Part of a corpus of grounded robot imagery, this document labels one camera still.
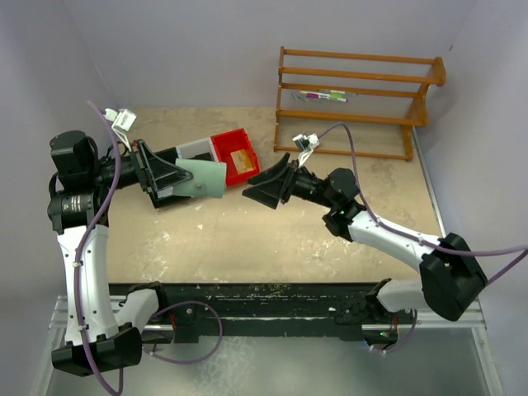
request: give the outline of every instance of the wooden dish rack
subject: wooden dish rack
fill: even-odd
[[[285,56],[306,56],[319,58],[335,58],[335,59],[354,59],[354,60],[374,60],[380,62],[396,62],[403,64],[429,64],[429,72],[426,76],[407,76],[399,74],[383,74],[383,73],[364,73],[353,71],[340,70],[326,70],[320,68],[290,68],[284,66]],[[355,87],[339,87],[329,85],[303,84],[303,83],[288,83],[282,82],[285,74],[297,74],[304,76],[321,76],[331,78],[359,78],[377,81],[390,81],[401,83],[419,83],[420,87],[417,92],[410,91],[394,91],[383,89],[370,88],[355,88]],[[359,121],[380,124],[400,125],[403,138],[404,155],[388,154],[388,153],[362,153],[357,155],[363,157],[377,157],[377,158],[393,158],[404,159],[411,161],[413,159],[413,127],[425,126],[428,121],[426,109],[426,94],[430,85],[437,85],[441,87],[446,82],[446,70],[442,58],[423,59],[423,58],[406,58],[400,56],[385,56],[385,55],[368,55],[368,54],[346,54],[339,52],[323,52],[323,51],[307,51],[300,49],[285,49],[280,48],[279,58],[279,88],[277,91],[276,103],[276,128],[275,138],[273,142],[273,150],[287,150],[296,151],[294,146],[279,145],[279,133],[281,128],[281,117],[296,117],[308,118],[317,120],[335,120],[335,121]],[[361,115],[361,114],[342,114],[324,111],[301,111],[289,110],[281,108],[281,95],[283,89],[292,90],[337,90],[355,93],[357,95],[374,95],[380,97],[406,97],[412,98],[412,103],[408,108],[407,114],[404,117],[385,117],[377,115]],[[316,153],[330,153],[350,155],[350,151],[333,150],[325,148],[316,148]]]

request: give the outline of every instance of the red plastic container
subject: red plastic container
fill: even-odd
[[[257,155],[244,129],[211,136],[221,163],[227,164],[226,184],[236,186],[260,172]]]

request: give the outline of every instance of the metal frame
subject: metal frame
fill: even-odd
[[[435,193],[432,189],[431,179],[427,171],[427,165],[422,156],[421,147],[416,136],[416,130],[413,131],[414,141],[418,153],[420,163],[422,165],[423,176],[426,180],[429,196],[435,211],[438,223],[442,232],[445,235],[444,225],[442,223],[441,214],[438,210]],[[119,301],[123,300],[124,296],[111,296],[112,308],[115,312],[120,309]],[[35,382],[31,391],[31,396],[45,396],[50,386],[51,376],[53,373],[53,366],[51,365],[51,351],[58,347],[64,339],[64,333],[68,322],[68,303],[65,296],[59,296],[55,304],[54,312],[49,324],[48,337],[45,343],[45,349],[39,365],[39,370],[36,373]],[[363,330],[379,330],[384,329],[383,324],[365,324],[361,326]],[[401,328],[409,328],[408,324],[401,324]],[[466,310],[464,315],[457,322],[449,322],[439,317],[431,310],[421,311],[417,321],[417,328],[471,328],[477,351],[478,359],[483,370],[483,374],[488,386],[488,391],[492,396],[504,395],[502,383],[497,372],[497,367],[493,363],[492,353],[489,348],[488,335],[486,333],[486,323],[480,306],[480,302],[476,300]],[[167,330],[171,331],[170,325],[149,324],[145,330]]]

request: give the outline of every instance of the floor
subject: floor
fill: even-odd
[[[154,150],[244,128],[261,169],[274,153],[274,109],[136,108],[130,133]],[[282,143],[299,132],[320,132],[329,122],[285,120]],[[358,150],[401,153],[397,127],[350,123]],[[346,148],[342,130],[328,134],[324,147]],[[387,219],[424,233],[439,234],[418,159],[359,158],[366,198]],[[314,154],[307,168],[325,177],[350,167],[347,156]],[[221,200],[197,199],[156,210],[139,186],[117,191],[111,205],[108,246],[110,282],[349,282],[416,276],[382,252],[340,238],[324,227],[323,207],[292,199],[276,211],[242,197],[243,187]]]

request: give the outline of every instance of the gray wall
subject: gray wall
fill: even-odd
[[[121,105],[274,106],[281,45],[435,57],[475,0],[65,3]]]
[[[479,0],[445,59],[419,131],[448,229],[475,249],[527,243],[528,2]],[[491,276],[506,258],[482,259]],[[526,394],[528,261],[485,290],[488,334],[509,395]]]
[[[55,0],[0,2],[0,383],[28,394],[53,299],[65,289],[46,215],[49,141],[85,130],[108,140],[85,101],[113,101],[67,9]]]

